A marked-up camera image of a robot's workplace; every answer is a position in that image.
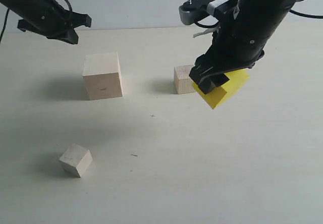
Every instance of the wooden block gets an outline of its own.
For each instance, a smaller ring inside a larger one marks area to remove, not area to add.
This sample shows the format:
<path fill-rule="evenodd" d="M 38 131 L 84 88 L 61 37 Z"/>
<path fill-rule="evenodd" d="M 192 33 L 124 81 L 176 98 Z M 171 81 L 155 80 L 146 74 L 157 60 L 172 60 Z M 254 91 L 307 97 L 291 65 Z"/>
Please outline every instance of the wooden block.
<path fill-rule="evenodd" d="M 87 55 L 83 79 L 90 100 L 122 97 L 118 54 Z"/>
<path fill-rule="evenodd" d="M 192 87 L 193 81 L 188 76 L 193 65 L 179 66 L 174 68 L 174 83 L 178 94 L 196 92 Z"/>
<path fill-rule="evenodd" d="M 60 157 L 59 161 L 63 169 L 76 177 L 82 177 L 92 162 L 92 156 L 88 149 L 72 144 Z"/>

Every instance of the wooden cube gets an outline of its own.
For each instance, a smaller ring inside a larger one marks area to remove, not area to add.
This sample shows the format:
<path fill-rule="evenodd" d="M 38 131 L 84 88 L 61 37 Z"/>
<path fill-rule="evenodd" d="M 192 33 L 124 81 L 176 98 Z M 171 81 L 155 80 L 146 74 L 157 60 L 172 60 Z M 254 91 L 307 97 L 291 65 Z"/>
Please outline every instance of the wooden cube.
<path fill-rule="evenodd" d="M 63 153 L 59 161 L 65 171 L 80 178 L 90 166 L 92 156 L 88 149 L 77 144 L 72 144 Z"/>
<path fill-rule="evenodd" d="M 122 97 L 118 54 L 87 55 L 83 79 L 90 100 Z"/>
<path fill-rule="evenodd" d="M 174 83 L 178 94 L 194 93 L 192 79 L 188 76 L 193 65 L 179 66 L 174 68 Z"/>

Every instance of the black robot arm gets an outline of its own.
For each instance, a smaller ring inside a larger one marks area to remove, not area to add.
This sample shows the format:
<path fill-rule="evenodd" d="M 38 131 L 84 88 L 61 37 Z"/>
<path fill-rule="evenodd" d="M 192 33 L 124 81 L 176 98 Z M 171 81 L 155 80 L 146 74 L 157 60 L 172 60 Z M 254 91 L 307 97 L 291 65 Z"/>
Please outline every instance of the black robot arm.
<path fill-rule="evenodd" d="M 209 50 L 197 58 L 191 79 L 204 93 L 229 81 L 224 73 L 252 68 L 294 4 L 301 0 L 189 0 L 180 6 L 183 24 L 213 28 Z M 199 21 L 217 18 L 212 26 Z"/>
<path fill-rule="evenodd" d="M 68 3 L 68 10 L 56 0 L 0 0 L 0 3 L 23 18 L 18 22 L 18 29 L 31 31 L 48 39 L 77 44 L 78 35 L 74 28 L 91 27 L 91 18 L 73 12 L 68 0 L 65 1 Z"/>

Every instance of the white table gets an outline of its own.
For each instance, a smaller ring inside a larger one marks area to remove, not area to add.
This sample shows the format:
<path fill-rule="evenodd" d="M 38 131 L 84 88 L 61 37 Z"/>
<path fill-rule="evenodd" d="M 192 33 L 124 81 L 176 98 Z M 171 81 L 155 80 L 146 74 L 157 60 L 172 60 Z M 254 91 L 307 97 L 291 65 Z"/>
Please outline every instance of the white table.
<path fill-rule="evenodd" d="M 283 24 L 216 110 L 173 86 L 210 46 L 199 30 L 6 34 L 0 223 L 323 223 L 323 23 Z M 84 57 L 111 51 L 125 95 L 88 101 Z M 81 179 L 58 163 L 71 143 L 94 158 Z"/>

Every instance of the yellow object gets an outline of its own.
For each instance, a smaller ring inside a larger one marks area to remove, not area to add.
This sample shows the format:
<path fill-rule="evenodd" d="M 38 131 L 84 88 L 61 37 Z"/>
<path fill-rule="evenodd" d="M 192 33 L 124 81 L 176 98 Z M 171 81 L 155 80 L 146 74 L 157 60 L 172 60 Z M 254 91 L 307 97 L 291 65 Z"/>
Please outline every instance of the yellow object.
<path fill-rule="evenodd" d="M 225 73 L 225 75 L 230 80 L 224 85 L 215 88 L 209 94 L 204 94 L 198 88 L 197 84 L 193 82 L 193 88 L 201 95 L 208 105 L 211 106 L 212 109 L 223 104 L 234 94 L 236 94 L 250 77 L 245 69 L 228 72 Z"/>

